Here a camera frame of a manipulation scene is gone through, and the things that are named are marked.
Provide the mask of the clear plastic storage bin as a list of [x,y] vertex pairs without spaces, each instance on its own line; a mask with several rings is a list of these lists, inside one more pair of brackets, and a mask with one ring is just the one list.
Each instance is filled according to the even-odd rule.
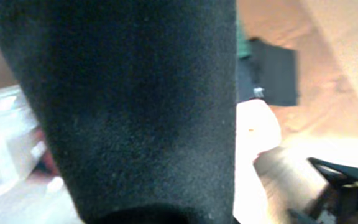
[[0,224],[81,223],[19,86],[0,89]]

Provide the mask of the large black garment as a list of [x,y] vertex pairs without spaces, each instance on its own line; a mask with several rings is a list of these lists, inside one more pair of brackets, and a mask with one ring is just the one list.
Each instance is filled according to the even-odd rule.
[[0,0],[0,49],[85,223],[234,221],[234,1]]

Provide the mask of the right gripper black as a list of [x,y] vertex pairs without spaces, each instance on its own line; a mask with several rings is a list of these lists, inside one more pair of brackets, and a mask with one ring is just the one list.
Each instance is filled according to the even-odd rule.
[[345,166],[309,157],[308,162],[328,186],[307,212],[289,209],[295,223],[358,224],[358,167]]

